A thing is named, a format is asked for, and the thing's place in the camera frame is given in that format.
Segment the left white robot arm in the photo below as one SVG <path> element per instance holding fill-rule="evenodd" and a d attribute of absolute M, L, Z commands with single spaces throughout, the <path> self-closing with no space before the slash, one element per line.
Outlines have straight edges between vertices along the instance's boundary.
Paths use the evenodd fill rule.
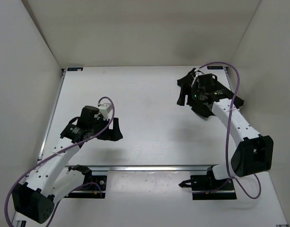
<path fill-rule="evenodd" d="M 77 187 L 92 184 L 91 170 L 76 165 L 59 177 L 69 160 L 91 138 L 118 141 L 123 138 L 118 118 L 111 117 L 111 103 L 85 106 L 78 117 L 71 119 L 60 133 L 52 154 L 36 166 L 24 183 L 16 183 L 11 191 L 15 211 L 42 224 L 53 214 L 60 200 Z"/>

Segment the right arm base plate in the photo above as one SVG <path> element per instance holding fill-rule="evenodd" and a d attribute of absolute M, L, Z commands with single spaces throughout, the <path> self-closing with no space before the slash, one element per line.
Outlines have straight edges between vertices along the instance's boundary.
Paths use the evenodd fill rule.
<path fill-rule="evenodd" d="M 181 188 L 191 188 L 193 201 L 236 200 L 233 181 L 229 178 L 216 180 L 214 176 L 191 175 L 190 179 L 182 181 Z"/>

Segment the black pleated skirt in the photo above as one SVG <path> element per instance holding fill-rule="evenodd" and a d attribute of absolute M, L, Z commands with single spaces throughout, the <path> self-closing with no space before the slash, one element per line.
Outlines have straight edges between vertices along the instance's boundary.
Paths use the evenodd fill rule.
<path fill-rule="evenodd" d="M 216 115 L 218 117 L 227 115 L 229 114 L 230 109 L 236 110 L 244 104 L 243 99 L 234 96 L 234 93 L 220 82 L 220 87 L 224 88 L 227 98 L 221 99 L 218 102 L 213 102 L 212 104 L 191 104 L 191 85 L 196 76 L 202 74 L 204 73 L 199 69 L 193 68 L 185 77 L 177 81 L 177 85 L 180 87 L 180 95 L 177 105 L 189 105 L 193 112 L 207 118 L 211 115 Z"/>

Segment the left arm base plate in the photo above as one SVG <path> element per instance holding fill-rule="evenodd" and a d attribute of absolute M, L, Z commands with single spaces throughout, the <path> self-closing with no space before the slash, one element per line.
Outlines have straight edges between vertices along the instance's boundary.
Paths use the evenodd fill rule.
<path fill-rule="evenodd" d="M 104 199 L 106 195 L 107 172 L 93 171 L 82 187 L 69 193 L 65 198 Z"/>

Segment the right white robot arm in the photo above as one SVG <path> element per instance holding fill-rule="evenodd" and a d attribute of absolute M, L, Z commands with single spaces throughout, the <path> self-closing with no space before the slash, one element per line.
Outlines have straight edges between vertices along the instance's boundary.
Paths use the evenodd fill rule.
<path fill-rule="evenodd" d="M 201 117 L 216 116 L 229 131 L 236 150 L 224 164 L 211 168 L 205 183 L 217 189 L 224 179 L 244 177 L 269 171 L 272 165 L 273 140 L 255 130 L 242 116 L 239 107 L 243 101 L 218 82 L 214 74 L 192 73 L 193 82 L 188 102 Z"/>

